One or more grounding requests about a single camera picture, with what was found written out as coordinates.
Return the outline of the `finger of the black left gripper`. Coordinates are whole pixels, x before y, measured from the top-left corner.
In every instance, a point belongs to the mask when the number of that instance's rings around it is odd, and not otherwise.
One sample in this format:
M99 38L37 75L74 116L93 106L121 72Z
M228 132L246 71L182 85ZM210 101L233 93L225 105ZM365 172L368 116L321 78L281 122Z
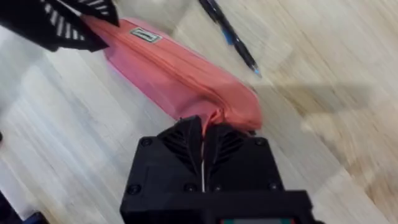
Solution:
M119 17L112 0L62 0L78 12L119 26Z
M108 46L82 15L62 0L1 0L1 25L51 52L61 47L95 52Z

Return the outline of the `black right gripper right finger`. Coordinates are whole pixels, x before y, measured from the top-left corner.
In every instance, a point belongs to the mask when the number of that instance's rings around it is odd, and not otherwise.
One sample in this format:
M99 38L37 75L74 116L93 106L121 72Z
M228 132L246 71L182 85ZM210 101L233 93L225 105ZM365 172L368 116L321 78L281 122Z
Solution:
M203 142L203 180L207 192L283 191L284 185L266 138L210 126Z

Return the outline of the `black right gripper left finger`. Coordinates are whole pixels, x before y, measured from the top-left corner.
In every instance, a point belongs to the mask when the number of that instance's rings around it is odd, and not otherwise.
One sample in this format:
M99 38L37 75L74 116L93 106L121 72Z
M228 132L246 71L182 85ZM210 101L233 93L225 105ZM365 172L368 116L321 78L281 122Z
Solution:
M182 118L139 140L126 195L201 192L201 118Z

